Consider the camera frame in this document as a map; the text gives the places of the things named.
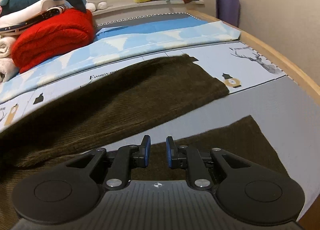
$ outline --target red blanket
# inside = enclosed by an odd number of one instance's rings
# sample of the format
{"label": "red blanket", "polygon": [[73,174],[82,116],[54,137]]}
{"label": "red blanket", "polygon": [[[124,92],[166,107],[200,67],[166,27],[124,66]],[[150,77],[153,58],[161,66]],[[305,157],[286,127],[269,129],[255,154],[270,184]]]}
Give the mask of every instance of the red blanket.
{"label": "red blanket", "polygon": [[43,61],[92,43],[92,14],[68,9],[23,32],[12,46],[11,57],[23,73]]}

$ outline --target brown blanket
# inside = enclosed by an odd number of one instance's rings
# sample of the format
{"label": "brown blanket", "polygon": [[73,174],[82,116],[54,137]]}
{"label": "brown blanket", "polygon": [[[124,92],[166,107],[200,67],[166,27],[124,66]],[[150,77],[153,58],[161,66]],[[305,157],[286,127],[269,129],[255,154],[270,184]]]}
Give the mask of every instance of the brown blanket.
{"label": "brown blanket", "polygon": [[[268,143],[259,126],[251,116],[223,128],[213,129],[199,135],[175,141],[177,144],[193,145],[199,151],[209,151],[212,147],[220,147],[247,160],[269,169],[288,175],[278,158],[276,151]],[[41,166],[31,169],[12,168],[0,183],[0,229],[7,229],[17,220],[10,196],[14,185],[22,178],[35,172],[48,169],[56,164],[67,161],[76,155],[62,156],[46,161]],[[149,165],[146,169],[133,169],[131,179],[137,180],[179,180],[185,179],[185,171],[168,168],[165,143],[151,146]]]}
{"label": "brown blanket", "polygon": [[229,93],[188,55],[147,60],[59,98],[0,134],[0,229],[13,186],[71,155],[163,124]]}
{"label": "brown blanket", "polygon": [[[219,147],[244,159],[288,176],[278,154],[262,134],[258,124],[251,117],[222,128],[175,141],[178,145],[192,145],[200,152],[209,152]],[[146,169],[134,169],[131,179],[136,180],[181,180],[186,178],[185,170],[168,167],[165,142],[154,144],[150,149],[149,165]]]}

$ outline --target metal bolt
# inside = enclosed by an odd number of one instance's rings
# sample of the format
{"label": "metal bolt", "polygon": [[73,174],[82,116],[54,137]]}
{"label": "metal bolt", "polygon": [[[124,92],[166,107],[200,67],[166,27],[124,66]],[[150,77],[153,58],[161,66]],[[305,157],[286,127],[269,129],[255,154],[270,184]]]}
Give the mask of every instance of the metal bolt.
{"label": "metal bolt", "polygon": [[122,181],[119,180],[118,178],[111,178],[109,180],[107,180],[107,185],[109,187],[118,187],[122,184]]}
{"label": "metal bolt", "polygon": [[195,185],[198,187],[208,187],[210,185],[210,181],[204,178],[200,178],[195,181]]}

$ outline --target wall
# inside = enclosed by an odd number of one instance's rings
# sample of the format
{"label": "wall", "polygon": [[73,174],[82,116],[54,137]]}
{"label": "wall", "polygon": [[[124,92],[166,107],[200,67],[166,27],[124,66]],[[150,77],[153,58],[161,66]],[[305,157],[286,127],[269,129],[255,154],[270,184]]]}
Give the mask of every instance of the wall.
{"label": "wall", "polygon": [[[215,16],[215,0],[204,0]],[[240,0],[240,28],[269,44],[320,85],[320,0]]]}

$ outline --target crosshair logo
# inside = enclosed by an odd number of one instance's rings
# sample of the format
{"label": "crosshair logo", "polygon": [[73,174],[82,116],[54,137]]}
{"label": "crosshair logo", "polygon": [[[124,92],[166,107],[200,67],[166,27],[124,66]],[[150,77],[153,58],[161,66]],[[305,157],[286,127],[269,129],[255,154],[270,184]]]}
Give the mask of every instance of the crosshair logo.
{"label": "crosshair logo", "polygon": [[160,188],[163,186],[163,184],[161,184],[160,182],[157,182],[156,184],[154,184],[153,186],[155,186],[156,188]]}

